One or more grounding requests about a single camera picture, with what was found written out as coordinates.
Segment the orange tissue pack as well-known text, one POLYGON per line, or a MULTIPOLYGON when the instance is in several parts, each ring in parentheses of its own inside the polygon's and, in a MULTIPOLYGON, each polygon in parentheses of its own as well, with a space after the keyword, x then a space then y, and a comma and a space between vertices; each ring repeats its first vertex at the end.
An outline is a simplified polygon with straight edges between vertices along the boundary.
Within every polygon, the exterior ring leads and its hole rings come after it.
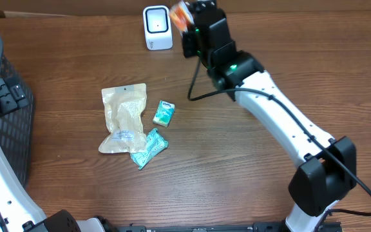
POLYGON ((169 16, 181 34, 190 32, 195 27, 193 15, 189 9, 189 3, 185 1, 179 1, 173 5, 169 10, 169 16))

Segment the teal tissue pack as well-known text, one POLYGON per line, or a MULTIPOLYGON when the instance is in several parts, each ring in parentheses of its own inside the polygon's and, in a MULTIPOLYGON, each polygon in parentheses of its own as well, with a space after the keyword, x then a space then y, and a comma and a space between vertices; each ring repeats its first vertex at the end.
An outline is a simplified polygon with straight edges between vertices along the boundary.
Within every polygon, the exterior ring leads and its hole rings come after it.
POLYGON ((175 112, 175 105, 166 101, 160 101, 153 117, 153 123, 168 127, 175 112))

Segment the clear plastic bag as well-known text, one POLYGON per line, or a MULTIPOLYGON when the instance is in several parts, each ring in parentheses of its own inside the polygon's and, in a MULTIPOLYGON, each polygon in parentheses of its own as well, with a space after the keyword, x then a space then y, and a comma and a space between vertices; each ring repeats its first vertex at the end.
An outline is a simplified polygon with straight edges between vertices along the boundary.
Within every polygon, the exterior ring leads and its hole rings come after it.
POLYGON ((141 121, 145 110, 146 84, 132 84, 101 90, 109 135, 99 146, 101 153, 137 153, 146 149, 141 121))

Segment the teal wipes packet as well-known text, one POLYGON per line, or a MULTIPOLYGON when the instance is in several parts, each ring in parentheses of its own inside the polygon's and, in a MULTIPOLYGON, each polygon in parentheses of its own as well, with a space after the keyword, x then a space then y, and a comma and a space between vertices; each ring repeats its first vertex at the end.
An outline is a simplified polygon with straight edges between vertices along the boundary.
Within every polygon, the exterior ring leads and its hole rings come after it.
POLYGON ((166 141, 161 134, 159 134, 157 128, 152 129, 148 133, 146 140, 147 144, 145 151, 130 154, 132 161, 138 166, 139 169, 143 169, 153 157, 158 155, 169 146, 168 141, 166 141))

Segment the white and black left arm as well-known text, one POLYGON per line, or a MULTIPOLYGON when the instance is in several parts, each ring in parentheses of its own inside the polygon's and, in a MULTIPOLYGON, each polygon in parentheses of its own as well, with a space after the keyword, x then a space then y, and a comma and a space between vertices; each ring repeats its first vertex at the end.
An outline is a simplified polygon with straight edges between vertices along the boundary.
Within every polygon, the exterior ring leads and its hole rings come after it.
POLYGON ((16 177, 0 146, 0 231, 105 232, 97 218, 75 220, 66 210, 47 217, 16 177))

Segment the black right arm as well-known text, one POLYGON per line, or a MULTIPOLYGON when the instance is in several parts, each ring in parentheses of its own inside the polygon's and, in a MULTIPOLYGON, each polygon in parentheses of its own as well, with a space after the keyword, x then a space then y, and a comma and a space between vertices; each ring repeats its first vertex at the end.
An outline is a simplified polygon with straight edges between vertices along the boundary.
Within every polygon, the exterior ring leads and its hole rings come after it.
POLYGON ((294 207, 282 228, 320 231, 326 217, 356 184, 357 155, 347 137, 335 139, 309 120, 250 53, 237 50, 225 12, 215 1, 179 3, 185 57, 198 57, 215 93, 252 113, 280 143, 296 172, 289 184, 294 207))

